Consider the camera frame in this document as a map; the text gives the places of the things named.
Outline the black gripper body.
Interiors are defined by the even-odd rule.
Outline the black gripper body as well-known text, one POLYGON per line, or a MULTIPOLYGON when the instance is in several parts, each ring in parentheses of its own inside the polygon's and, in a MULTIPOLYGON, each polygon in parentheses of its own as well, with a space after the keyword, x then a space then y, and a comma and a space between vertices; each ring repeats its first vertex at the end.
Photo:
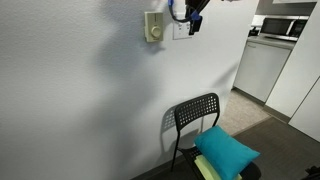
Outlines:
POLYGON ((209 2, 210 0, 185 0, 186 19, 188 21, 199 20, 200 12, 207 6, 209 2))

